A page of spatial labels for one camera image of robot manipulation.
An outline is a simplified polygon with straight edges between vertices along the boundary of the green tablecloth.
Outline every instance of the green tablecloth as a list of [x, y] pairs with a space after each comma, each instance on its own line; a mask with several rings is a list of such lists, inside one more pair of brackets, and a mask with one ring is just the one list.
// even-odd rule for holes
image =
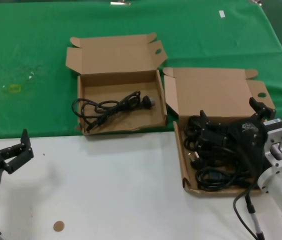
[[[137, 0], [0, 4], [0, 138], [81, 134], [65, 67], [70, 37], [156, 32], [170, 67], [257, 69], [282, 118], [282, 47], [248, 0]], [[172, 130], [173, 118], [168, 126]]]

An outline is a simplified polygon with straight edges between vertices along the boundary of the white table surface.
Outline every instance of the white table surface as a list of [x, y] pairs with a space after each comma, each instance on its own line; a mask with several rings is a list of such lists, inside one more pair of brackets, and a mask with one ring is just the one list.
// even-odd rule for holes
[[[173, 132], [32, 138], [34, 159], [0, 185], [8, 240], [251, 240], [233, 197], [182, 188]], [[19, 139], [0, 139], [0, 149]], [[269, 195], [252, 198], [267, 240], [282, 240]], [[238, 210], [254, 230], [244, 200]], [[53, 225], [65, 228], [55, 232]]]

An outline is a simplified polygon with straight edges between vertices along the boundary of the power cord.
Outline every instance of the power cord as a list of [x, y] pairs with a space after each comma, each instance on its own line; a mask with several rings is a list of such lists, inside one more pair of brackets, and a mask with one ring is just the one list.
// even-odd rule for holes
[[[102, 101], [100, 103], [86, 98], [78, 98], [72, 103], [72, 111], [75, 115], [77, 115], [79, 118], [82, 118], [87, 123], [86, 131], [89, 132], [94, 127], [104, 124], [109, 119], [109, 117], [117, 114], [118, 112], [133, 111], [140, 108], [150, 109], [155, 105], [154, 99], [149, 96], [144, 96], [141, 101], [140, 94], [140, 91], [135, 91], [123, 98], [121, 101], [108, 100]], [[78, 111], [76, 111], [75, 106], [79, 102], [83, 102], [83, 104], [81, 106], [81, 109], [78, 109]], [[85, 115], [85, 107], [87, 105], [94, 106], [95, 113], [99, 115]]]
[[[224, 132], [220, 130], [223, 126], [217, 128], [215, 125], [209, 124], [209, 122], [205, 125], [205, 127], [207, 126], [212, 126], [209, 130], [217, 132], [215, 138], [214, 135], [209, 136], [212, 140], [217, 138], [227, 139], [228, 136], [224, 133], [227, 130], [227, 126], [224, 126]], [[190, 164], [192, 168], [196, 169], [195, 179], [197, 181], [198, 189], [214, 192], [229, 188], [230, 186], [245, 188], [245, 190], [233, 200], [234, 212], [242, 225], [254, 239], [265, 240], [250, 199], [250, 191], [257, 187], [258, 177], [262, 173], [264, 159], [259, 166], [253, 169], [247, 169], [245, 165], [242, 165], [243, 161], [241, 158], [245, 158], [245, 156], [244, 154], [240, 154], [240, 149], [230, 149], [229, 146], [226, 147], [224, 144], [216, 144], [216, 142], [219, 141], [213, 142], [210, 139], [205, 139], [202, 134], [203, 130], [204, 129], [202, 129], [201, 126], [201, 117], [197, 115], [191, 116], [184, 128], [185, 139], [183, 145], [187, 150], [195, 152], [197, 155], [197, 159], [192, 158]], [[226, 166], [234, 167], [235, 171], [227, 172], [218, 169], [218, 167]], [[252, 177], [254, 177], [252, 183], [246, 180]], [[237, 201], [243, 196], [245, 196], [247, 209], [254, 222], [256, 234], [254, 234], [247, 226], [238, 212]]]
[[[191, 159], [192, 168], [196, 169], [195, 179], [198, 189], [215, 192], [230, 186], [247, 188], [251, 183], [246, 181], [251, 178], [249, 172], [241, 166], [238, 154], [225, 146], [217, 145], [208, 139], [202, 138], [200, 116], [191, 116], [184, 128], [186, 138], [184, 147], [195, 152], [197, 159]], [[232, 172], [223, 171], [219, 167], [231, 166]]]

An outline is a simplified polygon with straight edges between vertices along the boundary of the cable connector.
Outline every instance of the cable connector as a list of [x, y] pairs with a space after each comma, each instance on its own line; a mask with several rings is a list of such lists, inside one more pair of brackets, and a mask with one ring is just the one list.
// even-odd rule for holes
[[152, 108], [153, 106], [156, 105], [156, 101], [153, 97], [144, 96], [142, 98], [141, 104], [145, 109], [150, 109], [150, 108]]
[[251, 198], [250, 198], [249, 194], [245, 195], [245, 202], [246, 202], [246, 208], [247, 208], [247, 211], [249, 212], [249, 214], [256, 213], [255, 207], [253, 206], [253, 204], [251, 202]]
[[263, 232], [259, 232], [256, 234], [258, 240], [266, 240]]

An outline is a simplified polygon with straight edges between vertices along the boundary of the cardboard box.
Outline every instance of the cardboard box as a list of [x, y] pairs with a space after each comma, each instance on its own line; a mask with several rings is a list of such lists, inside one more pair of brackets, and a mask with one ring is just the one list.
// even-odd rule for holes
[[[80, 75], [77, 78], [77, 97], [102, 101], [121, 101], [135, 91], [141, 98], [154, 98], [151, 109], [119, 112], [102, 126], [86, 131], [87, 123], [79, 118], [84, 135], [136, 131], [166, 125], [167, 109], [159, 71], [167, 55], [155, 33], [129, 36], [77, 38], [70, 41], [66, 66]], [[87, 106], [86, 115], [97, 115]]]
[[[247, 118], [255, 112], [249, 105], [250, 97], [264, 102], [270, 108], [274, 104], [262, 81], [250, 80], [258, 75], [256, 70], [228, 68], [171, 68], [163, 69], [166, 103], [179, 115], [174, 122], [174, 131], [182, 186], [187, 192], [214, 194], [198, 189], [195, 179], [196, 170], [190, 165], [184, 148], [184, 127], [190, 116], [200, 115], [200, 110], [212, 121], [230, 123]], [[240, 188], [226, 188], [216, 193], [237, 194]]]

